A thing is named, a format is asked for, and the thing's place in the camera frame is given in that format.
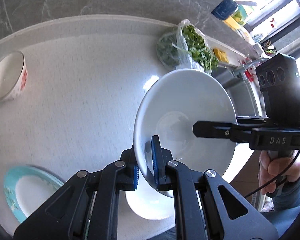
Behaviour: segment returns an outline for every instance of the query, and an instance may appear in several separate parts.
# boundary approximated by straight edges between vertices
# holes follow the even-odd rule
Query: teal-rimmed plate
[[[22,223],[63,184],[46,171],[24,165],[8,170],[3,190],[11,211]]]

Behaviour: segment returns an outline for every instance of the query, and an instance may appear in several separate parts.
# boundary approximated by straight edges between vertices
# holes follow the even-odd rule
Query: teal plate rim
[[[15,188],[18,180],[26,175],[37,176],[45,180],[47,183],[52,184],[56,191],[64,184],[52,174],[33,166],[20,165],[10,168],[4,176],[3,191],[10,210],[20,223],[26,220],[27,217],[18,204]]]

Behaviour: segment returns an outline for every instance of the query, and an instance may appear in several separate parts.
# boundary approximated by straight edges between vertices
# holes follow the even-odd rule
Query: device handle
[[[293,154],[293,151],[268,151],[268,155],[270,157],[270,160],[274,160],[274,159],[278,159],[278,158],[287,158],[287,157],[291,157]],[[284,186],[284,184],[287,181],[287,176],[281,176],[279,177],[276,182],[276,189],[273,193],[267,193],[266,195],[268,197],[276,197],[279,196],[282,192],[282,188]]]

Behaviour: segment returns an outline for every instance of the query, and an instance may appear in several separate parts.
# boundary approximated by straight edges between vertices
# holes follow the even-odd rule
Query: camera lens
[[[275,83],[275,76],[271,70],[267,71],[267,81],[271,86],[273,86]]]
[[[279,67],[277,69],[277,76],[278,76],[278,78],[279,78],[280,81],[284,81],[284,79],[286,78],[284,70],[281,67]]]
[[[264,86],[266,83],[265,77],[263,75],[260,75],[259,81],[260,81],[261,86]]]

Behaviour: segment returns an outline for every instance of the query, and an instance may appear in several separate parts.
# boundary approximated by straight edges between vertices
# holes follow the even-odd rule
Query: metal screw
[[[210,178],[213,178],[216,176],[216,172],[214,170],[208,170],[206,173],[207,173],[207,176]]]
[[[84,178],[85,176],[87,176],[87,172],[86,171],[78,171],[77,172],[77,176],[79,177],[79,178]]]
[[[178,162],[175,161],[175,160],[172,160],[172,161],[168,162],[168,165],[171,166],[171,167],[176,167],[176,166],[178,166]]]
[[[123,167],[125,165],[124,161],[116,161],[115,166],[117,167]]]

